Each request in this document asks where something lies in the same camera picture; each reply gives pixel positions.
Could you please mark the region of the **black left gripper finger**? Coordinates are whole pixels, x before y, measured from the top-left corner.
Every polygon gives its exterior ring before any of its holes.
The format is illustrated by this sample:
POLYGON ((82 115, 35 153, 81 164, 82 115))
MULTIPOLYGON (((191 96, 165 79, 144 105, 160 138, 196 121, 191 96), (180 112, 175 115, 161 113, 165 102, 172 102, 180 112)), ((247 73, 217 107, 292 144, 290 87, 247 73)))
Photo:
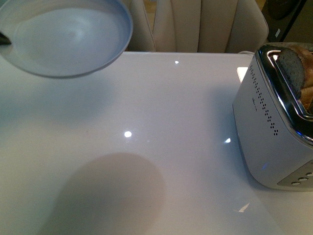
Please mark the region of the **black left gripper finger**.
POLYGON ((0 32, 0 45, 10 45, 12 44, 8 37, 0 32))

